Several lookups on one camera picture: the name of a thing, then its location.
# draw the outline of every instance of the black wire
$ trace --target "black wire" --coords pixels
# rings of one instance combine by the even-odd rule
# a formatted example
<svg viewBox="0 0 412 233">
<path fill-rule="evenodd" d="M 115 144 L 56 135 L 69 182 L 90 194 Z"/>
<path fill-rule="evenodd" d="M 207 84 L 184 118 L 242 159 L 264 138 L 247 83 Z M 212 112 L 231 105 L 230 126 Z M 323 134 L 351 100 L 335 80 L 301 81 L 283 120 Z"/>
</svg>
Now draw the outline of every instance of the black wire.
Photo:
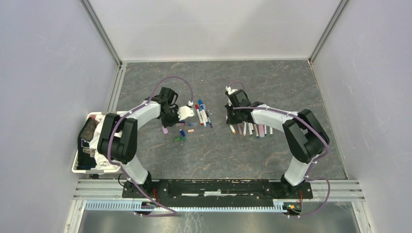
<svg viewBox="0 0 412 233">
<path fill-rule="evenodd" d="M 119 182 L 119 184 L 120 184 L 122 187 L 124 187 L 124 185 L 120 183 L 120 176 L 121 176 L 122 174 L 123 174 L 123 173 L 120 173 L 120 174 L 119 174 L 119 177 L 117 177 L 117 182 Z"/>
</svg>

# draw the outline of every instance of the floor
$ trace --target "floor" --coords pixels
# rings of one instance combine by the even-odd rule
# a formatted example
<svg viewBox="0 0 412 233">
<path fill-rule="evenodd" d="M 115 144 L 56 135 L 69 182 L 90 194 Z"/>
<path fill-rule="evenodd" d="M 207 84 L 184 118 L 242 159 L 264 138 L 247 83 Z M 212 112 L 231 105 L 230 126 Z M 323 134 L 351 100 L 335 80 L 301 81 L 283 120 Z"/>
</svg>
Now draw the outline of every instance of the floor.
<svg viewBox="0 0 412 233">
<path fill-rule="evenodd" d="M 330 138 L 331 154 L 314 166 L 311 177 L 345 178 L 322 97 L 307 61 L 129 63 L 117 110 L 137 106 L 159 80 L 171 75 L 184 77 L 192 84 L 194 100 L 204 102 L 214 127 L 198 125 L 194 133 L 186 133 L 187 141 L 174 142 L 180 135 L 179 129 L 186 131 L 192 127 L 174 126 L 165 135 L 159 120 L 144 125 L 138 132 L 137 156 L 153 178 L 279 179 L 286 171 L 292 154 L 282 132 L 257 139 L 233 134 L 226 125 L 224 92 L 231 81 L 244 83 L 251 102 L 261 101 L 290 111 L 312 110 Z M 167 80 L 161 86 L 179 94 L 179 106 L 187 104 L 190 92 L 184 82 Z M 199 119 L 195 116 L 189 121 Z"/>
<path fill-rule="evenodd" d="M 304 209 L 312 211 L 318 206 L 318 203 L 305 203 Z M 328 203 L 315 215 L 289 220 L 280 213 L 188 212 L 180 213 L 180 217 L 141 218 L 129 211 L 85 211 L 79 232 L 359 233 L 360 231 L 352 204 L 335 202 Z"/>
</svg>

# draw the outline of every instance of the white basket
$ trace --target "white basket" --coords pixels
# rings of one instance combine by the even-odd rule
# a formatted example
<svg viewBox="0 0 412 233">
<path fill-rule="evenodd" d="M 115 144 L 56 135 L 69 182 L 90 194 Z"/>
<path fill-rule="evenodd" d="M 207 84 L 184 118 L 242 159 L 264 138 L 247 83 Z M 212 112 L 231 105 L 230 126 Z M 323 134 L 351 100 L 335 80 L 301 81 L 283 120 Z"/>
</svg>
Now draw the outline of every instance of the white basket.
<svg viewBox="0 0 412 233">
<path fill-rule="evenodd" d="M 89 113 L 87 115 L 87 119 L 89 119 L 89 117 L 91 115 L 97 115 L 97 114 L 102 114 L 102 112 L 94 112 L 94 113 Z M 71 171 L 74 173 L 83 173 L 83 174 L 104 174 L 104 173 L 121 173 L 120 171 L 120 167 L 116 168 L 116 169 L 91 169 L 91 170 L 77 170 L 77 154 L 78 151 L 76 150 L 76 156 L 74 157 L 74 161 L 73 161 L 73 166 L 71 167 Z"/>
</svg>

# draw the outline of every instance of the red marker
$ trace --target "red marker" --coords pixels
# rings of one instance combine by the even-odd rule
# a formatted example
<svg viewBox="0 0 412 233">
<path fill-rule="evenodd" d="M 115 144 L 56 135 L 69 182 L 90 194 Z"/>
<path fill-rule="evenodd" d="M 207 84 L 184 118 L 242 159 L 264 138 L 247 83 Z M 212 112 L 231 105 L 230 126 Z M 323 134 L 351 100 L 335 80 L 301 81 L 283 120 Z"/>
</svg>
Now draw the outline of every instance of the red marker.
<svg viewBox="0 0 412 233">
<path fill-rule="evenodd" d="M 197 104 L 196 104 L 195 107 L 196 107 L 197 115 L 199 116 L 200 124 L 201 124 L 201 125 L 204 125 L 204 121 L 203 121 L 202 114 L 200 114 L 200 112 L 199 112 L 199 106 L 197 106 Z"/>
</svg>

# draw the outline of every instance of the black pouch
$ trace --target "black pouch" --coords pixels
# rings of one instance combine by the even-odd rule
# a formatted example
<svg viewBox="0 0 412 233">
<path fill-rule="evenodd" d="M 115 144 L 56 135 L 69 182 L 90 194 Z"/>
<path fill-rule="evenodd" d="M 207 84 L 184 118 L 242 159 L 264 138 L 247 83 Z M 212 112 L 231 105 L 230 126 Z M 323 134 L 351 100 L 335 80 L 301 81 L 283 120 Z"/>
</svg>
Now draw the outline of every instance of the black pouch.
<svg viewBox="0 0 412 233">
<path fill-rule="evenodd" d="M 97 122 L 89 117 L 77 138 L 77 170 L 90 170 L 96 166 L 95 150 L 90 149 Z"/>
</svg>

